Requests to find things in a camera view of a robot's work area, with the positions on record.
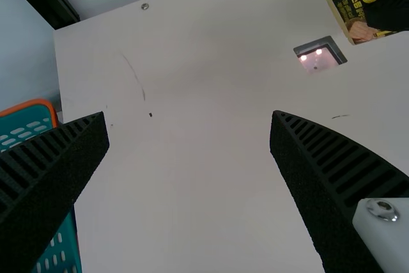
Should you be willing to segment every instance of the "metal screw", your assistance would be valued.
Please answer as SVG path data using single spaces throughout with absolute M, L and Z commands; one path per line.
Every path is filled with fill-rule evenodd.
M 396 222 L 399 219 L 399 212 L 394 205 L 384 199 L 370 199 L 366 203 L 366 208 L 372 215 L 384 221 Z

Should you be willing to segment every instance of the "pencil mark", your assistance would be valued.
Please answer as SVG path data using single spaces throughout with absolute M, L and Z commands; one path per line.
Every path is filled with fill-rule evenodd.
M 343 118 L 344 116 L 350 116 L 350 114 L 338 115 L 338 116 L 331 118 L 331 120 L 333 120 L 334 118 Z
M 130 64 L 129 60 L 127 59 L 127 57 L 125 57 L 125 55 L 122 52 L 120 52 L 120 54 L 125 59 L 125 61 L 128 63 L 128 66 L 131 69 L 132 73 L 134 73 L 136 83 L 138 83 L 140 85 L 141 89 L 142 89 L 143 100 L 146 101 L 145 90 L 143 89 L 143 86 L 142 86 L 141 82 L 139 81 L 138 75 L 136 74 L 136 71 L 135 71 L 134 67 Z

